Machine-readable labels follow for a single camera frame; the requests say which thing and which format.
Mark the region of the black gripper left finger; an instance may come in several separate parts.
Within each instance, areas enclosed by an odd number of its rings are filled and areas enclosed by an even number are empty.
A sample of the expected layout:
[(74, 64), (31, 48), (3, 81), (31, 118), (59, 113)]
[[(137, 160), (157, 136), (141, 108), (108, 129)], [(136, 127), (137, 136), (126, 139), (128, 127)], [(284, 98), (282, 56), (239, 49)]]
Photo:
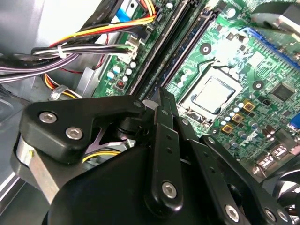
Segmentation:
[(174, 95), (160, 88), (148, 105), (112, 96), (38, 102), (23, 112), (19, 149), (51, 205), (73, 178), (132, 149), (178, 148)]

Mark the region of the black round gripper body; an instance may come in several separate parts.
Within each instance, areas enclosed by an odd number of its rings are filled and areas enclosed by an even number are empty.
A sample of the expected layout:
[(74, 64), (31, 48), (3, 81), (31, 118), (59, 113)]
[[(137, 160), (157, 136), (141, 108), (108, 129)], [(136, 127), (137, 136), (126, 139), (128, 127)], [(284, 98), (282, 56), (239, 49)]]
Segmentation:
[(133, 147), (66, 183), (50, 225), (218, 225), (197, 169), (178, 148)]

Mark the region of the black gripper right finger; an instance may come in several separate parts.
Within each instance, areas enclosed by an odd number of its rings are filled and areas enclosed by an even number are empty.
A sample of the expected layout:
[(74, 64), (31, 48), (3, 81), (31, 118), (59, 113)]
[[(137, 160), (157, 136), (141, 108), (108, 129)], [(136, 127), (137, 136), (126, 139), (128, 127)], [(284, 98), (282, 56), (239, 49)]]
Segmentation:
[(279, 203), (216, 139), (198, 138), (182, 117), (173, 122), (205, 191), (203, 207), (210, 225), (292, 224)]

